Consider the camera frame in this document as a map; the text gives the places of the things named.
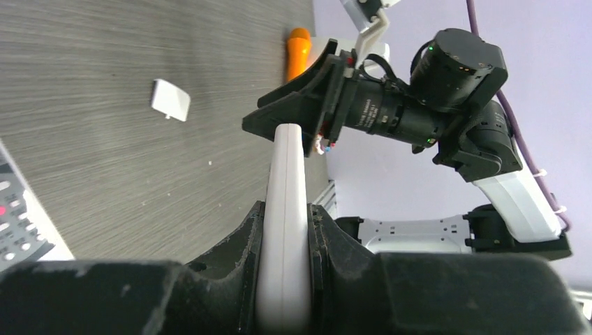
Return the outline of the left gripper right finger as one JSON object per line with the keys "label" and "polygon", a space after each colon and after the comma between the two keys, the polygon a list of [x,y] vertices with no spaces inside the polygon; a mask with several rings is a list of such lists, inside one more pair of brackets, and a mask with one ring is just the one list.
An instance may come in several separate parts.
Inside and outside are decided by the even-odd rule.
{"label": "left gripper right finger", "polygon": [[561,277],[531,255],[372,253],[308,206],[312,334],[586,334]]}

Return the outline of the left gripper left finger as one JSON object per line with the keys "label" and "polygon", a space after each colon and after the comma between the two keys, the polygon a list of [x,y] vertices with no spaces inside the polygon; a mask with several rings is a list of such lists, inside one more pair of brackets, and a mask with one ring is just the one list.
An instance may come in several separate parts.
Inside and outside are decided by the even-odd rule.
{"label": "left gripper left finger", "polygon": [[265,203],[194,260],[23,262],[1,275],[2,334],[254,334]]}

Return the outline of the red and white remote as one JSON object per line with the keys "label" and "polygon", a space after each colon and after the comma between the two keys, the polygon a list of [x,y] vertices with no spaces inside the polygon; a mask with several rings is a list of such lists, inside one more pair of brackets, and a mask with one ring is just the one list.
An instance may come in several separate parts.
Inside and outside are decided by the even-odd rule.
{"label": "red and white remote", "polygon": [[261,334],[303,334],[311,317],[311,275],[302,130],[275,130],[256,287]]}

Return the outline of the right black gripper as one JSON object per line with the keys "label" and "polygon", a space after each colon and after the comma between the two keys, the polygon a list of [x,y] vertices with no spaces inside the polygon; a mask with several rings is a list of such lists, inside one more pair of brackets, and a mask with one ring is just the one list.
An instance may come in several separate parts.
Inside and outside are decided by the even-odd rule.
{"label": "right black gripper", "polygon": [[397,140],[419,153],[443,136],[444,117],[421,104],[388,62],[369,54],[341,92],[338,41],[329,39],[316,62],[300,76],[260,97],[258,109],[242,119],[242,130],[273,141],[281,124],[297,124],[305,155],[313,151],[323,125],[323,137],[335,143],[343,127]]}

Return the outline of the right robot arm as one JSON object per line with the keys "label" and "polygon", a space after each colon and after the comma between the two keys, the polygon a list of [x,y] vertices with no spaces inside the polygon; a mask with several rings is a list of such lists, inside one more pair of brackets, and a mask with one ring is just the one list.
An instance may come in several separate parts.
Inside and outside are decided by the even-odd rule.
{"label": "right robot arm", "polygon": [[408,82],[378,54],[364,59],[329,40],[313,65],[259,98],[242,128],[272,140],[276,127],[302,129],[304,155],[326,152],[343,128],[437,147],[436,165],[479,188],[488,203],[429,221],[340,218],[374,252],[529,253],[548,260],[572,254],[565,229],[526,170],[517,128],[494,100],[508,78],[501,48],[457,28],[439,31],[415,54]]}

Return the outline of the white remote control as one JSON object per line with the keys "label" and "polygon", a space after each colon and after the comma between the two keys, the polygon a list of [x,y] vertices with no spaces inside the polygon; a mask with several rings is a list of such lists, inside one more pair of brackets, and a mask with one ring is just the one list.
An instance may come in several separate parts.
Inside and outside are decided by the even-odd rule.
{"label": "white remote control", "polygon": [[1,144],[1,271],[21,262],[74,259],[15,159]]}

